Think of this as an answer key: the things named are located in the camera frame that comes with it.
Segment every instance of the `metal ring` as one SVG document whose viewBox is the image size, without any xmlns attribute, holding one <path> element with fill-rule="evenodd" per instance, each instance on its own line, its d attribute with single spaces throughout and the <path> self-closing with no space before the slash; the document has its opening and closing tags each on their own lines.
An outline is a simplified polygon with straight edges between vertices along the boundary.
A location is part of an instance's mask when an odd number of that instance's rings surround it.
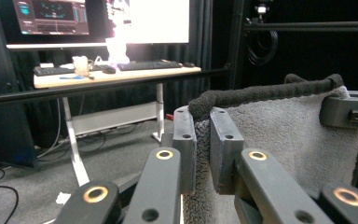
<svg viewBox="0 0 358 224">
<path fill-rule="evenodd" d="M 90 196 L 90 194 L 94 191 L 94 190 L 100 190 L 101 193 L 95 197 Z M 102 187 L 102 186 L 97 186 L 97 187 L 92 187 L 90 189 L 88 189 L 84 195 L 83 195 L 83 199 L 84 201 L 86 201 L 87 203 L 98 203 L 100 201 L 102 201 L 104 198 L 106 198 L 107 196 L 107 188 L 106 187 Z"/>
<path fill-rule="evenodd" d="M 249 157 L 256 161 L 264 161 L 267 159 L 267 155 L 261 151 L 251 151 L 251 152 L 249 152 Z"/>
<path fill-rule="evenodd" d="M 169 160 L 170 158 L 173 157 L 173 153 L 169 150 L 161 150 L 156 154 L 156 157 L 159 158 L 160 160 Z"/>
<path fill-rule="evenodd" d="M 344 189 L 344 188 L 336 188 L 334 189 L 334 195 L 336 195 L 336 197 L 338 199 L 340 199 L 342 202 L 350 204 L 352 206 L 358 206 L 358 194 L 348 190 L 348 189 Z M 351 199 L 347 199 L 345 196 L 343 196 L 341 193 L 348 193 L 351 196 L 353 196 L 354 200 Z"/>
</svg>

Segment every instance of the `computer mouse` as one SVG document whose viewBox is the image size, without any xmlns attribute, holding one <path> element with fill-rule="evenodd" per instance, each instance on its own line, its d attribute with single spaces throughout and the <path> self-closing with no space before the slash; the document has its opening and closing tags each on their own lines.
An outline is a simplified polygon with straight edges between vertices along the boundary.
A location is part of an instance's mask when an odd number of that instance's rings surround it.
<svg viewBox="0 0 358 224">
<path fill-rule="evenodd" d="M 116 68 L 114 67 L 106 67 L 103 69 L 103 73 L 113 75 L 116 73 Z"/>
<path fill-rule="evenodd" d="M 195 67 L 196 65 L 193 63 L 183 63 L 182 66 L 183 67 Z"/>
</svg>

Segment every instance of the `white desk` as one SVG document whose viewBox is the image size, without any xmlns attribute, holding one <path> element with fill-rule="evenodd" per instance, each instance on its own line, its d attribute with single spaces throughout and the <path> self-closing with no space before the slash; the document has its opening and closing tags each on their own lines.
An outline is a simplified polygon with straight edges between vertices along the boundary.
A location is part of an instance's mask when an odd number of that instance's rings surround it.
<svg viewBox="0 0 358 224">
<path fill-rule="evenodd" d="M 34 86 L 37 89 L 59 88 L 82 84 L 92 84 L 101 82 L 122 82 L 134 79 L 148 79 L 149 77 L 185 77 L 186 74 L 200 72 L 200 68 L 169 68 L 155 70 L 138 70 L 121 72 L 117 70 L 115 74 L 108 75 L 103 72 L 91 72 L 94 79 L 60 79 L 60 77 L 75 77 L 75 74 L 65 74 L 47 77 L 34 76 Z M 72 117 L 69 108 L 68 98 L 62 97 L 65 111 L 65 120 L 72 148 L 72 164 L 74 165 L 76 178 L 79 186 L 90 182 L 86 168 L 80 158 L 77 148 L 76 135 L 82 133 L 95 132 L 102 129 L 113 128 L 142 120 L 158 120 L 158 130 L 153 136 L 160 141 L 164 133 L 164 101 L 162 83 L 157 84 L 157 100 L 153 103 L 134 105 L 120 109 L 97 112 L 93 114 Z"/>
</svg>

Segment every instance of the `monitor screen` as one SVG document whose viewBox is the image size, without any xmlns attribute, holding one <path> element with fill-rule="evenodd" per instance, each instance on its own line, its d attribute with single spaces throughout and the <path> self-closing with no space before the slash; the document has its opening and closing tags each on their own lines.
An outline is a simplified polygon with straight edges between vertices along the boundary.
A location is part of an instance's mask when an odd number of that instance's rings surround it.
<svg viewBox="0 0 358 224">
<path fill-rule="evenodd" d="M 9 49 L 104 47 L 112 12 L 127 43 L 188 42 L 188 0 L 0 0 Z"/>
</svg>

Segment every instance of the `desk leg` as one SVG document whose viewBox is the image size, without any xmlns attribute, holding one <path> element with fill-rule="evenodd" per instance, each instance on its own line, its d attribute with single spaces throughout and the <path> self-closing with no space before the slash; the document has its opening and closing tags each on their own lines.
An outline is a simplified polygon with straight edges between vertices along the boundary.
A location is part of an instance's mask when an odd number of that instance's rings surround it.
<svg viewBox="0 0 358 224">
<path fill-rule="evenodd" d="M 162 91 L 162 83 L 157 84 L 156 112 L 158 130 L 156 133 L 153 133 L 153 137 L 155 137 L 159 142 L 161 142 L 161 136 L 164 134 L 164 97 L 162 95 Z"/>
<path fill-rule="evenodd" d="M 72 122 L 71 110 L 69 109 L 69 103 L 67 97 L 62 97 L 63 107 L 65 109 L 65 120 L 68 128 L 69 139 L 71 141 L 72 148 L 72 164 L 79 186 L 90 182 L 89 176 L 87 175 L 86 168 L 84 167 L 83 161 L 80 158 L 79 151 L 77 149 L 77 141 L 75 135 L 75 129 Z"/>
</svg>

